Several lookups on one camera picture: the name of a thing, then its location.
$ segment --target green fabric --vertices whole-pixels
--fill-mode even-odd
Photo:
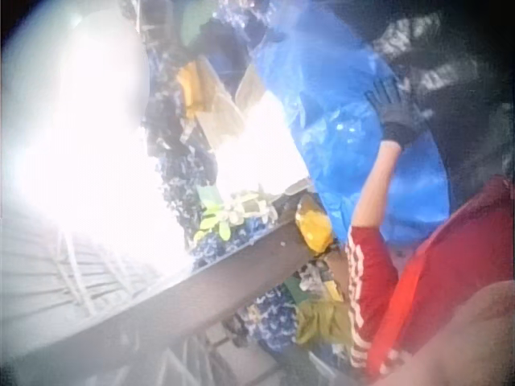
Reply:
[[[216,11],[216,0],[195,0],[187,2],[181,24],[180,37],[185,46],[200,33],[200,27],[207,23]]]
[[[352,343],[348,304],[343,302],[307,300],[297,311],[297,344],[340,343],[349,347]]]
[[[300,289],[300,280],[297,277],[290,276],[284,281],[284,285],[290,291],[291,297],[293,298],[296,305],[308,300],[309,294]]]

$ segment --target metal beam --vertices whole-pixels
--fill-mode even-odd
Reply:
[[[60,384],[120,368],[231,316],[311,258],[295,222],[188,279],[14,362],[20,384]]]

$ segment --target blue tarp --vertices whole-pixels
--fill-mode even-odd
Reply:
[[[392,71],[331,11],[309,1],[289,3],[274,4],[253,62],[282,102],[291,135],[343,242],[381,140],[364,93]],[[394,244],[419,242],[448,214],[446,172],[426,132],[399,160],[381,232]]]

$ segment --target black glove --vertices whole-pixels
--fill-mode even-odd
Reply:
[[[375,92],[365,96],[374,107],[383,128],[383,141],[394,141],[405,148],[426,128],[426,122],[410,95],[398,88],[391,77],[374,83]]]

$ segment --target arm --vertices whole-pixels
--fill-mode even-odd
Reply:
[[[379,228],[381,226],[385,215],[389,182],[401,152],[402,148],[396,142],[381,142],[376,162],[352,214],[353,227]]]
[[[401,96],[394,81],[376,85],[367,97],[375,108],[383,129],[383,140],[376,161],[352,214],[348,235],[349,317],[352,326],[350,360],[364,368],[368,350],[388,309],[398,282],[397,270],[389,258],[379,232],[393,171],[402,149],[421,131],[416,109]]]
[[[398,282],[397,270],[379,227],[385,214],[389,183],[401,152],[396,142],[381,142],[352,215],[347,257],[352,328],[350,359],[356,368],[366,364],[368,350]]]

